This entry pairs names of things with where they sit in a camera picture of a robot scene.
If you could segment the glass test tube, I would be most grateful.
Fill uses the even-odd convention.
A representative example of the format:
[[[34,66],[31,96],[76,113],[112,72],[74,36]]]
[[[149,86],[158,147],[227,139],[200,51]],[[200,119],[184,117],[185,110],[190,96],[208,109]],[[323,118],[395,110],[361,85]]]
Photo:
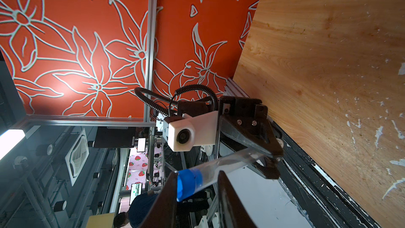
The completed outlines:
[[[195,192],[214,184],[218,180],[219,172],[231,173],[239,168],[243,168],[263,158],[265,155],[252,149],[247,148],[234,154],[209,161],[193,168],[195,175]]]

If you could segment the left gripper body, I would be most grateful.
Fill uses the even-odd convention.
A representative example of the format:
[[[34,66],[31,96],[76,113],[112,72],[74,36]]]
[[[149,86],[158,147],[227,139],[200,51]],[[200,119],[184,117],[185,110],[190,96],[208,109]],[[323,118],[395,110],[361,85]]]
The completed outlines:
[[[220,140],[220,118],[238,119],[238,124],[245,119],[267,119],[267,107],[259,99],[245,97],[223,96],[218,100],[218,144],[224,144]]]

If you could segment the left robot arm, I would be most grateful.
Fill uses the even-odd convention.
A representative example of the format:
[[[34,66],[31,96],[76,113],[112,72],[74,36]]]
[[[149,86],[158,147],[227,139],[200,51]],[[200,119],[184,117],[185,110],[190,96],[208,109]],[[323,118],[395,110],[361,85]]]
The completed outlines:
[[[213,204],[222,228],[252,228],[248,215],[228,174],[250,167],[265,179],[278,179],[277,162],[283,156],[282,141],[273,133],[267,107],[261,100],[223,96],[202,84],[183,86],[171,98],[145,88],[136,96],[163,115],[163,140],[174,152],[195,146],[225,145],[232,154],[193,168],[172,172],[145,219],[143,228],[173,228],[178,203],[216,184]]]

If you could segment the blue stopper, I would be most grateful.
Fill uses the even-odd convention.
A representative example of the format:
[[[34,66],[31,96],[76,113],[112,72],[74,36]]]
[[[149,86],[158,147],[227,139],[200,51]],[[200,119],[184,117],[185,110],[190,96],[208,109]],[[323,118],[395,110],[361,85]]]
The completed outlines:
[[[177,202],[202,190],[203,175],[200,170],[187,169],[179,171],[177,174]]]

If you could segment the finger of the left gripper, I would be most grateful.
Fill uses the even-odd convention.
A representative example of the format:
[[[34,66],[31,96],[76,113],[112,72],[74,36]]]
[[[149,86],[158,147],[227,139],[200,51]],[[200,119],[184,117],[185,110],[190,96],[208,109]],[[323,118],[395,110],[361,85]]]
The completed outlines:
[[[277,141],[272,126],[266,118],[245,119],[238,124],[238,119],[220,118],[220,140],[231,150],[241,151],[246,148],[269,157],[282,157],[283,147]]]
[[[260,158],[253,163],[254,172],[264,179],[279,179],[280,172],[277,168],[277,160]]]

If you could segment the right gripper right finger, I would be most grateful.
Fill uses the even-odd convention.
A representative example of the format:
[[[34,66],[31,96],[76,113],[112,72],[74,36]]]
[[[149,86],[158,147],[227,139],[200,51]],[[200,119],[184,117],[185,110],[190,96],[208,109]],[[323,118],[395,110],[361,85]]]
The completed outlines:
[[[226,173],[218,174],[219,220],[221,228],[256,228]]]

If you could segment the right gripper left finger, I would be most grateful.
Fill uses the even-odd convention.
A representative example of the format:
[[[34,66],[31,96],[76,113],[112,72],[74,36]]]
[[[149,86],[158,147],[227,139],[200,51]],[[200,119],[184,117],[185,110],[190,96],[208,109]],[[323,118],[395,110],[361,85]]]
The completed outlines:
[[[140,228],[174,228],[177,211],[178,172],[171,172]]]

